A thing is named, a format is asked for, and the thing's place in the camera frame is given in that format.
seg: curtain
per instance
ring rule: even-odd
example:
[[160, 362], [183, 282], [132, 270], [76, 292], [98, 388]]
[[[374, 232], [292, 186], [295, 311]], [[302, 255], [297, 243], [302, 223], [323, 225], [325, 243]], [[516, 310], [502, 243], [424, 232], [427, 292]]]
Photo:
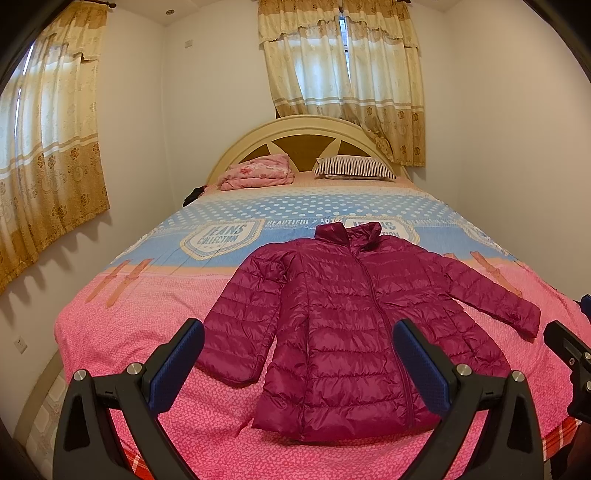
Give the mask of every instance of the curtain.
[[425, 166], [423, 78], [405, 3], [343, 0], [359, 125], [395, 164]]
[[74, 2], [0, 96], [0, 293], [62, 235], [109, 209], [96, 126], [106, 5]]
[[260, 1], [275, 108], [280, 116], [342, 118], [361, 126], [394, 164], [424, 166], [423, 80], [406, 4], [343, 0], [343, 16], [347, 53], [337, 0]]
[[280, 116], [343, 118], [351, 97], [337, 0], [261, 0], [259, 36]]

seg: jacket sleeve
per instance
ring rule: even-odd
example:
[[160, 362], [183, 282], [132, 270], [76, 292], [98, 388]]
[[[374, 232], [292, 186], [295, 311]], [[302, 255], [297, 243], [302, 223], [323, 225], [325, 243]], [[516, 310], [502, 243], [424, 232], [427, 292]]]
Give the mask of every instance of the jacket sleeve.
[[453, 258], [428, 252], [447, 277], [447, 293], [512, 326], [521, 336], [534, 339], [540, 329], [540, 309], [519, 298], [476, 270]]
[[277, 331], [286, 267], [276, 244], [240, 265], [203, 322], [196, 366], [232, 386], [257, 382]]

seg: jacket collar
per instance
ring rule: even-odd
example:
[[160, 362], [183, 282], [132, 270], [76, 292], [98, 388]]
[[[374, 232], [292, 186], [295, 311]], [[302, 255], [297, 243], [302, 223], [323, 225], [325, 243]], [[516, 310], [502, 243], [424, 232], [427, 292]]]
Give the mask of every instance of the jacket collar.
[[379, 222], [345, 228], [341, 222], [325, 223], [316, 227], [314, 238], [331, 244], [346, 245], [349, 248], [372, 250], [378, 244], [382, 225]]

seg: cream wooden headboard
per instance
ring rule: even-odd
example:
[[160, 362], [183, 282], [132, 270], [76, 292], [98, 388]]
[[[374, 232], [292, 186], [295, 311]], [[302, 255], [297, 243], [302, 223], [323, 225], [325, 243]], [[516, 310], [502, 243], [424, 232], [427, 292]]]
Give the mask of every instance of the cream wooden headboard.
[[231, 165], [275, 153], [287, 153], [294, 171], [310, 171], [317, 158], [334, 155], [380, 158], [395, 175], [409, 178], [406, 169], [392, 165], [361, 127], [328, 116], [293, 115], [255, 128], [233, 144], [217, 162], [207, 183], [215, 182]]

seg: jacket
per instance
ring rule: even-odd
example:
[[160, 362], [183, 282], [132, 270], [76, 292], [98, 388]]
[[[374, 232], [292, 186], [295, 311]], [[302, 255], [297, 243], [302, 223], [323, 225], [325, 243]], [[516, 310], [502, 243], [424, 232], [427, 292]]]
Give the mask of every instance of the jacket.
[[508, 375], [503, 353], [461, 300], [535, 338], [540, 310], [464, 263], [379, 223], [316, 228], [268, 244], [238, 268], [204, 321], [197, 366], [239, 387], [257, 382], [277, 345], [252, 427], [305, 442], [426, 430], [429, 413], [391, 341], [410, 318], [455, 364]]

